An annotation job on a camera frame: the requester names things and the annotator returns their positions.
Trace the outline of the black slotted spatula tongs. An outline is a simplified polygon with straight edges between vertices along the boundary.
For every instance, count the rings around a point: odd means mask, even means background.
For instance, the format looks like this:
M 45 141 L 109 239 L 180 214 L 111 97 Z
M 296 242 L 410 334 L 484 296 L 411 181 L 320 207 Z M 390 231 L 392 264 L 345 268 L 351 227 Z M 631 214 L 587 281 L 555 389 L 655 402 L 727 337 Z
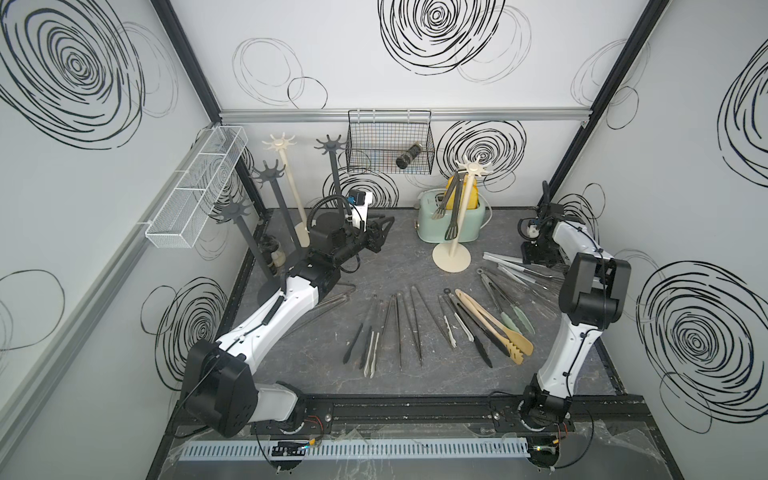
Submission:
M 444 240 L 450 241 L 455 239 L 458 236 L 459 227 L 458 227 L 458 212 L 461 204 L 461 196 L 463 194 L 463 187 L 465 184 L 465 179 L 467 172 L 465 170 L 459 170 L 454 174 L 456 176 L 456 189 L 454 191 L 454 205 L 452 210 L 446 210 L 441 205 L 441 200 L 443 198 L 443 194 L 441 199 L 439 200 L 437 204 L 437 208 L 435 212 L 432 214 L 431 219 L 438 221 L 442 219 L 448 211 L 451 212 L 450 214 L 450 220 L 447 223 L 445 232 L 444 232 Z

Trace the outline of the white handled slotted steel tongs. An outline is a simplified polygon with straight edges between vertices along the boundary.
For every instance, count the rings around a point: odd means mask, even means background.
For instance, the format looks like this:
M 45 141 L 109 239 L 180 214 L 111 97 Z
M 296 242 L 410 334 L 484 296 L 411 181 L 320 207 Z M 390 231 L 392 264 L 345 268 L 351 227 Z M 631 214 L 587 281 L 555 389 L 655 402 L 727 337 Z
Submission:
M 558 292 L 564 283 L 564 278 L 561 275 L 533 269 L 531 266 L 516 261 L 513 257 L 484 252 L 483 259 L 495 264 L 503 274 L 511 279 L 544 291 Z

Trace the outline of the dark grey rack stand back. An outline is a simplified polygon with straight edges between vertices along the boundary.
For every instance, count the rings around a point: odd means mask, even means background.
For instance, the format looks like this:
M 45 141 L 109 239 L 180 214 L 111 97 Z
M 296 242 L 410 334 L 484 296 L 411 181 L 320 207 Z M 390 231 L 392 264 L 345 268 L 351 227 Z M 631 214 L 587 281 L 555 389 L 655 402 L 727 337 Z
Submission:
M 329 156 L 335 189 L 330 195 L 322 198 L 310 211 L 308 226 L 310 227 L 311 246 L 324 255 L 349 259 L 355 255 L 353 247 L 357 236 L 350 218 L 350 205 L 347 202 L 347 197 L 342 194 L 340 185 L 337 153 L 343 149 L 344 143 L 341 141 L 341 136 L 332 140 L 329 135 L 326 136 L 325 141 L 318 139 L 317 142 L 320 144 L 318 149 Z M 324 220 L 320 222 L 320 225 L 317 225 L 315 221 L 317 212 L 323 205 L 331 201 L 336 205 L 337 214 L 323 214 Z

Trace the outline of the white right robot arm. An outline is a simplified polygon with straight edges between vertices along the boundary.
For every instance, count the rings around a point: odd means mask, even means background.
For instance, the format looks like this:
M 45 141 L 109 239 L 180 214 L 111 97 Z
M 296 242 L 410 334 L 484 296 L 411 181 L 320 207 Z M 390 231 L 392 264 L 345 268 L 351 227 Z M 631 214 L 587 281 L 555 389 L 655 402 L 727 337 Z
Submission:
M 519 222 L 518 233 L 524 264 L 566 267 L 558 294 L 561 323 L 556 339 L 519 406 L 526 428 L 543 431 L 565 421 L 591 347 L 623 314 L 631 265 L 606 251 L 586 224 L 554 203 L 546 181 L 536 216 L 527 226 Z

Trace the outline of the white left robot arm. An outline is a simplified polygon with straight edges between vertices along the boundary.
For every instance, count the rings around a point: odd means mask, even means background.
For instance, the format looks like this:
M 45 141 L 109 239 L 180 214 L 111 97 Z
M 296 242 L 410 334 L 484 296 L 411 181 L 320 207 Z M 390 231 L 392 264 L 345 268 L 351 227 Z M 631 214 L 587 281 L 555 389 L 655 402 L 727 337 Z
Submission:
M 258 384 L 254 374 L 290 327 L 335 287 L 341 266 L 363 250 L 380 252 L 393 224 L 383 215 L 358 225 L 318 220 L 309 248 L 270 298 L 219 339 L 189 350 L 180 407 L 225 438 L 249 423 L 299 423 L 302 393 L 281 382 Z

